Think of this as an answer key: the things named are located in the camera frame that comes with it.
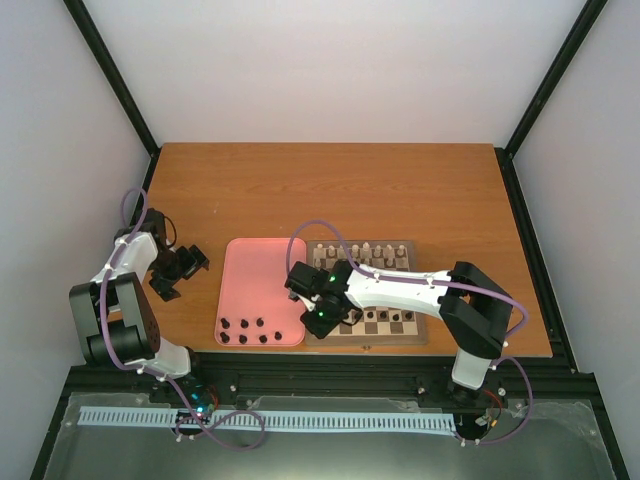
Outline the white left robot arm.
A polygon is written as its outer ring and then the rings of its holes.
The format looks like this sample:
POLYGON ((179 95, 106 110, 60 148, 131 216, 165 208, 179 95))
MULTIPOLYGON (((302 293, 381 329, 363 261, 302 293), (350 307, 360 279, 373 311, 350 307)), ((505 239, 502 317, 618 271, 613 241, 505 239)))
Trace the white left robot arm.
POLYGON ((152 232, 118 231, 114 250, 89 282, 69 292, 69 302, 81 351, 87 365, 116 366, 172 378, 172 388, 186 402, 201 400, 208 378, 195 369, 192 349, 163 338, 142 282, 164 301, 180 297, 175 284, 209 268, 195 245, 174 249, 152 232))

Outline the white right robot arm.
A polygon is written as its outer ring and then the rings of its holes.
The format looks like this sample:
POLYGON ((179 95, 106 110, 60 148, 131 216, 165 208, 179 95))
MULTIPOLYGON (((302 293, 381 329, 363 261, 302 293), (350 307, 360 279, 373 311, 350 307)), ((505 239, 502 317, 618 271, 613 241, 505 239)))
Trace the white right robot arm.
POLYGON ((300 320, 318 339, 325 338, 348 314, 368 308, 406 310, 437 318, 457 345, 452 382, 480 389, 501 357, 512 311, 511 296, 475 265, 458 262, 451 270, 398 272, 338 260, 329 269, 297 262, 285 281, 290 297, 300 300, 300 320))

